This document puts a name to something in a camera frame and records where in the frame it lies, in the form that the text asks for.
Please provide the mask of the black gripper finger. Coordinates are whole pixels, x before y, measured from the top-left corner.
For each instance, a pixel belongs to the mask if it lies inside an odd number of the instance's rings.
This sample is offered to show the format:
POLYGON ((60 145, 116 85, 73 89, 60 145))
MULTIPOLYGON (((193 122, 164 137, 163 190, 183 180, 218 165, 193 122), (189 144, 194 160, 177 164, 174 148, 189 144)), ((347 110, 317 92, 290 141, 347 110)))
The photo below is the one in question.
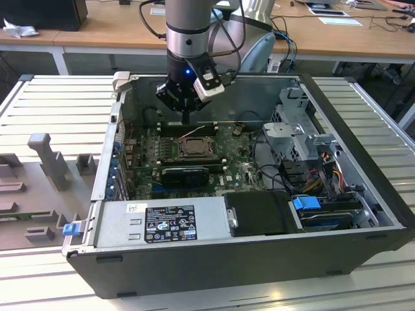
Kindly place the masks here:
POLYGON ((202 102, 198 97, 186 99, 186 124, 190 123, 190 114, 202 110, 208 102, 202 102))
POLYGON ((187 124, 187 112, 185 110, 185 99, 181 94, 174 93, 172 85, 168 82, 160 84, 156 88, 156 96, 171 111, 180 112, 182 114, 182 124, 187 124))

